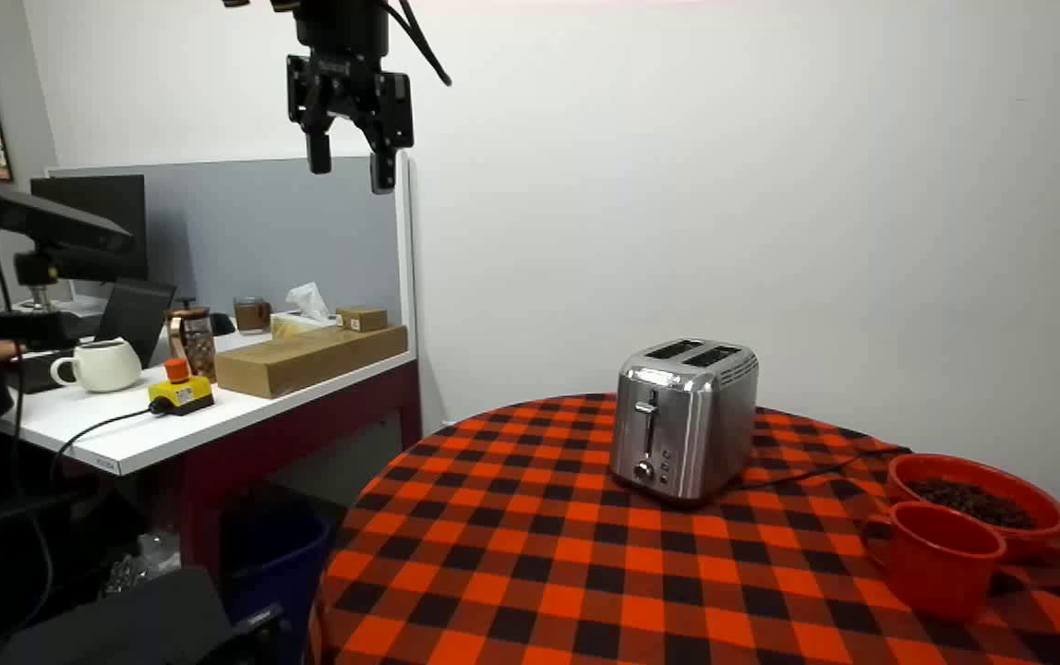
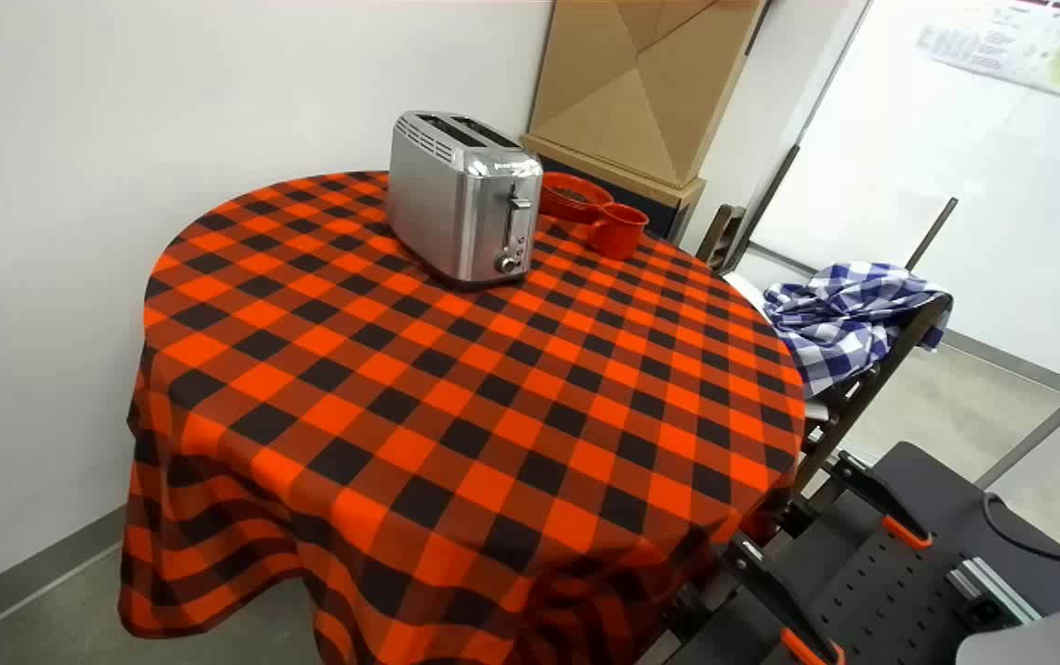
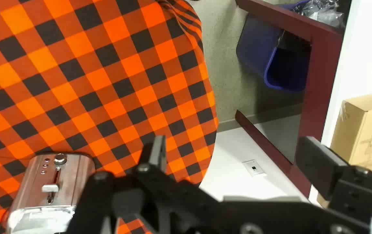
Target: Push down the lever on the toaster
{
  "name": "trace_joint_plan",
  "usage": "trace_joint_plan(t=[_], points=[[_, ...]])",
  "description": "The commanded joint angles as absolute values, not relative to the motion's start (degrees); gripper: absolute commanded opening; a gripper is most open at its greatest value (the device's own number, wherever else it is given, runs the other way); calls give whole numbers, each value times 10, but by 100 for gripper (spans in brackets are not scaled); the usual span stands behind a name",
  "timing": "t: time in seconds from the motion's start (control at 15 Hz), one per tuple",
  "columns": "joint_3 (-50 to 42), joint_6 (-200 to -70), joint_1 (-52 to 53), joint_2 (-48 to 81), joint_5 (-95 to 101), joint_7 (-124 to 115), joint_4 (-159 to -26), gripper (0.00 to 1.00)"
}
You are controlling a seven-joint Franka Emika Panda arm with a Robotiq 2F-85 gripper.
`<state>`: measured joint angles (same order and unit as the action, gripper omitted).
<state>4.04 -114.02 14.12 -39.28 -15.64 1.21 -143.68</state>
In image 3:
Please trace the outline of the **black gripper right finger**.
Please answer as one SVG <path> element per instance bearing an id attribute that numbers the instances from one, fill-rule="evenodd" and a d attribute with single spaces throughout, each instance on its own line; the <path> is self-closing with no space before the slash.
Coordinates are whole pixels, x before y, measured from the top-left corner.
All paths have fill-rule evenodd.
<path id="1" fill-rule="evenodd" d="M 372 203 L 372 171 L 350 164 L 314 136 L 298 138 L 296 163 L 331 203 Z"/>

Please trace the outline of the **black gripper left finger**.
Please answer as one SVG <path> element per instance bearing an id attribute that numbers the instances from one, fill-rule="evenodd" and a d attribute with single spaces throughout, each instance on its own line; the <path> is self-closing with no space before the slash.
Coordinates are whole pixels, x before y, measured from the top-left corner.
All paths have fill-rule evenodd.
<path id="1" fill-rule="evenodd" d="M 156 136 L 150 142 L 147 142 L 141 150 L 139 170 L 145 172 L 150 166 L 156 166 L 162 171 L 166 170 L 166 137 L 163 135 Z"/>

